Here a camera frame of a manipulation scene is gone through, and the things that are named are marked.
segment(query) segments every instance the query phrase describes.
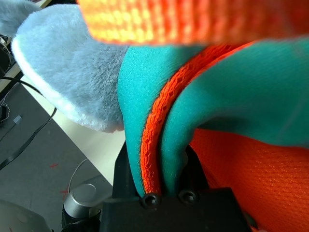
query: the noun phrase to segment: gray floor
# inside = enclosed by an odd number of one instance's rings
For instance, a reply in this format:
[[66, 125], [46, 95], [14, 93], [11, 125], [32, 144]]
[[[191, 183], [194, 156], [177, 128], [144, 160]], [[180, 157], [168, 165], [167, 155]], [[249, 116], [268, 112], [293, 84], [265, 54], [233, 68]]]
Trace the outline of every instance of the gray floor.
[[[1, 125], [0, 138], [14, 125], [16, 116], [23, 119], [0, 142], [0, 162], [17, 150], [49, 117], [21, 85], [11, 91], [5, 102], [11, 112]], [[62, 129], [50, 121], [25, 151], [0, 171], [0, 198], [42, 215], [51, 229], [60, 232], [62, 191], [67, 189], [72, 173], [84, 159], [83, 153]], [[78, 170], [72, 186], [98, 174], [87, 161]]]

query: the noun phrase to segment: light blue plush toy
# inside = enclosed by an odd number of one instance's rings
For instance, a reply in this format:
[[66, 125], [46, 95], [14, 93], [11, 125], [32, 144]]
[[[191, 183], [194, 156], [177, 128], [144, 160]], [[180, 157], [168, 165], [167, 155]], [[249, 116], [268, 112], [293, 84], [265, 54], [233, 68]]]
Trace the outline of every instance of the light blue plush toy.
[[92, 39], [75, 4], [41, 9], [27, 0], [0, 0], [0, 34], [24, 75], [71, 120], [98, 131], [123, 130], [117, 98], [128, 46]]

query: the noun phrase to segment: white plush trim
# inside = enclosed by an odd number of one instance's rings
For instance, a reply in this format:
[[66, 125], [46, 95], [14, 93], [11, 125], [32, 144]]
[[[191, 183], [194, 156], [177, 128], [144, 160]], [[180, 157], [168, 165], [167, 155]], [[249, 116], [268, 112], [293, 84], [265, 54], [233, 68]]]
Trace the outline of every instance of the white plush trim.
[[85, 113], [78, 112], [78, 109], [76, 109], [76, 107], [68, 99], [63, 97], [57, 91], [53, 90], [51, 86], [32, 69], [31, 65], [27, 62], [19, 48], [18, 37], [12, 41], [12, 50], [14, 53], [14, 58], [16, 59], [23, 74], [34, 83], [34, 86], [59, 111], [78, 124], [94, 129], [96, 131], [106, 130], [107, 125], [105, 122], [99, 119], [94, 119]]

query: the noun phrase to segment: red mark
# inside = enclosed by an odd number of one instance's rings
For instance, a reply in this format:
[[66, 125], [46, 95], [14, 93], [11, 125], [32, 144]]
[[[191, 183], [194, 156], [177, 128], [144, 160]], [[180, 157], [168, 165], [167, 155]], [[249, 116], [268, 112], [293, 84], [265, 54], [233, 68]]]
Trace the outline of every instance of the red mark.
[[60, 193], [63, 194], [62, 200], [64, 200], [64, 199], [66, 198], [67, 194], [69, 193], [69, 185], [67, 186], [67, 189], [66, 189], [66, 190], [60, 191]]
[[49, 167], [50, 168], [52, 168], [52, 169], [54, 169], [55, 167], [57, 167], [58, 166], [58, 164], [57, 163], [53, 163], [52, 165], [50, 165]]

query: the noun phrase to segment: white table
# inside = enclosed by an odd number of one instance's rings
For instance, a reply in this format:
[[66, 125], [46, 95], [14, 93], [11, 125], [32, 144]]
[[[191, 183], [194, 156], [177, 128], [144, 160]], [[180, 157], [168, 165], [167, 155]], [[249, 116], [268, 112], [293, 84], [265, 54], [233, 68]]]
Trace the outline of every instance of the white table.
[[[51, 0], [41, 0], [38, 4], [44, 7], [50, 1]], [[7, 73], [7, 76], [15, 77], [19, 71], [20, 69], [18, 65], [16, 65]], [[33, 84], [26, 76], [23, 76], [22, 80]], [[53, 112], [54, 107], [47, 99], [29, 87], [26, 87], [26, 89], [49, 115]], [[72, 122], [59, 111], [57, 111], [53, 119], [98, 171], [112, 184], [114, 164], [125, 142], [124, 131], [115, 132], [113, 134], [94, 131]]]

